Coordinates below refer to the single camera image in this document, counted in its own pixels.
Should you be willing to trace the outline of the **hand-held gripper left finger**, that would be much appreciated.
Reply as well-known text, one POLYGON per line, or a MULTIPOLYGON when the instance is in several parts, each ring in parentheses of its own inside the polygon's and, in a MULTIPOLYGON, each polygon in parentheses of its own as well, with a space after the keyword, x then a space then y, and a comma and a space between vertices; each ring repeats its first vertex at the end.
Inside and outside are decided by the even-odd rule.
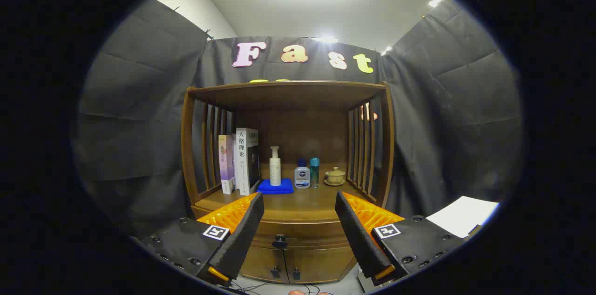
POLYGON ((263 215, 263 195, 253 193, 198 220, 172 221, 141 236, 140 244, 193 277, 229 286, 240 273, 263 215))

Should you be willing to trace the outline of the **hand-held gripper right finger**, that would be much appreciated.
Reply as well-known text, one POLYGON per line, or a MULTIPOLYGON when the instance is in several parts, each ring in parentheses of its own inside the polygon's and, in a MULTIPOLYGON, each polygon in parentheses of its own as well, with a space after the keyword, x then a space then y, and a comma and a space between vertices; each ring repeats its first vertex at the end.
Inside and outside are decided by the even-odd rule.
POLYGON ((456 251, 482 229, 473 218, 402 217, 346 192, 335 212, 363 276, 374 286, 421 272, 456 251))

